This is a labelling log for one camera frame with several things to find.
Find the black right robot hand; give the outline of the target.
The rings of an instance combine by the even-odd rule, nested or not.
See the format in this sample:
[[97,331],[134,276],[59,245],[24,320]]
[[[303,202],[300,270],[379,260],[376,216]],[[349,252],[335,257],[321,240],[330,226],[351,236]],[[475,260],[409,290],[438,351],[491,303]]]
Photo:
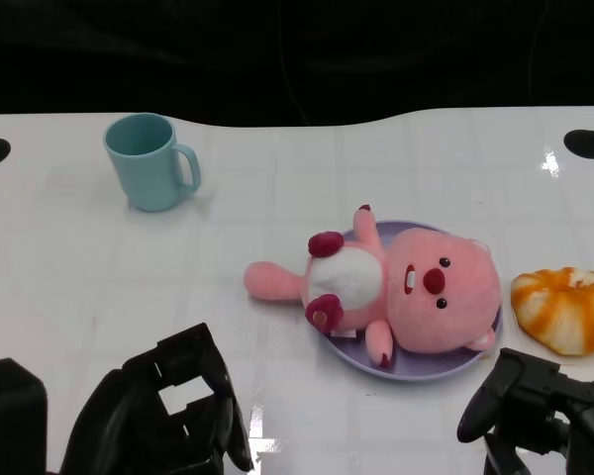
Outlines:
[[457,439],[482,438],[485,474],[528,474],[517,450],[557,452],[567,474],[594,474],[594,381],[560,365],[504,347],[467,405]]

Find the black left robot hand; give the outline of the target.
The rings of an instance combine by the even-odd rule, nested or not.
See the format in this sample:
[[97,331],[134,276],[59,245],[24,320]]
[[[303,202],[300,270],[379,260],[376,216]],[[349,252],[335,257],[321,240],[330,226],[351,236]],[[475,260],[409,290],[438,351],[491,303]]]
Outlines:
[[[161,390],[202,379],[210,395],[171,414]],[[62,474],[221,474],[231,459],[253,468],[231,376],[206,324],[110,371],[70,434]]]

